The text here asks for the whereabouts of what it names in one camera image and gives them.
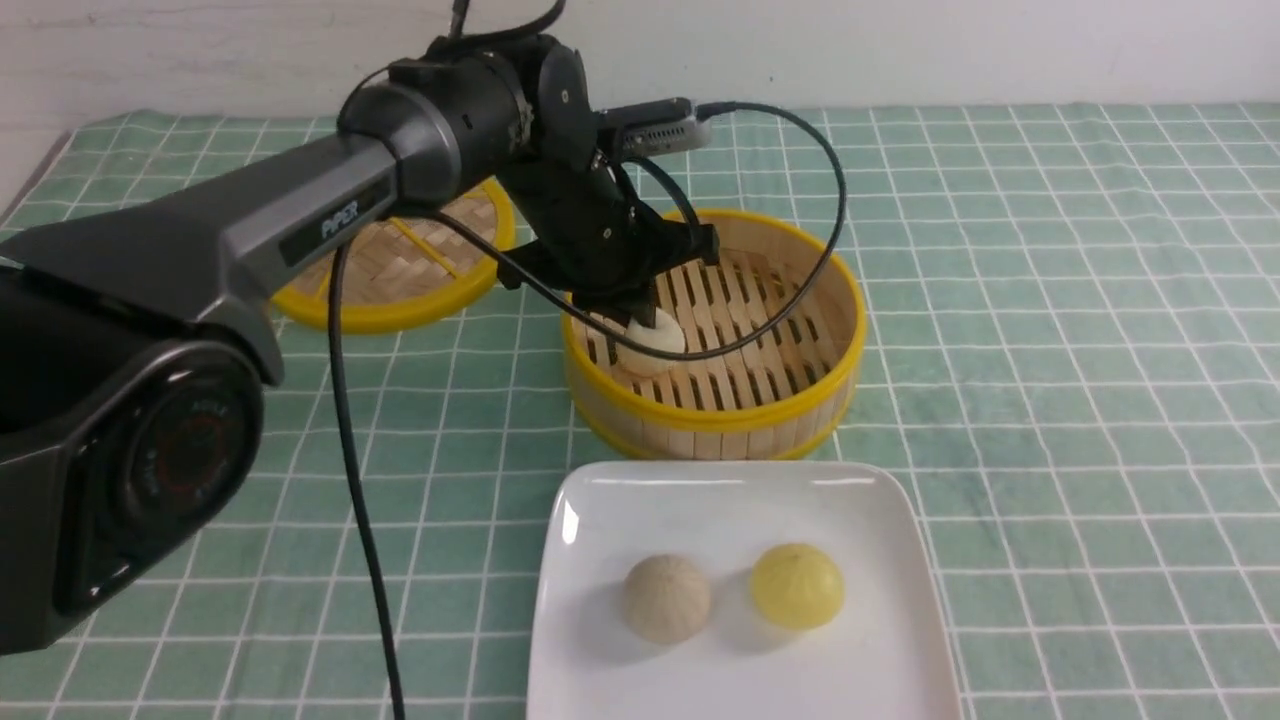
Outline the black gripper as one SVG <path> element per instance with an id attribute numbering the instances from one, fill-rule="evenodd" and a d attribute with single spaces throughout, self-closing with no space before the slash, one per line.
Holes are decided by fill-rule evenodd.
<path id="1" fill-rule="evenodd" d="M 641 160 L 648 158 L 630 158 Z M 717 229 L 678 211 L 664 219 L 616 178 L 623 160 L 595 146 L 581 169 L 549 159 L 529 159 L 497 174 L 499 186 L 527 222 L 532 241 L 506 256 L 552 290 L 591 301 L 588 314 L 608 325 L 600 333 L 607 365 L 620 363 L 616 340 L 628 325 L 655 329 L 652 282 L 692 261 L 721 260 Z M 626 309 L 621 302 L 626 301 Z"/>

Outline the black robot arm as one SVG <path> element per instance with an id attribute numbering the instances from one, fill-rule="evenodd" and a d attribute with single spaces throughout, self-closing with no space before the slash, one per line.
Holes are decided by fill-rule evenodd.
<path id="1" fill-rule="evenodd" d="M 534 233 L 503 286 L 650 320 L 655 278 L 719 241 L 623 190 L 621 135 L 556 38 L 438 38 L 332 135 L 4 240 L 3 653 L 68 635 L 228 503 L 284 375 L 269 304 L 366 227 L 495 179 Z"/>

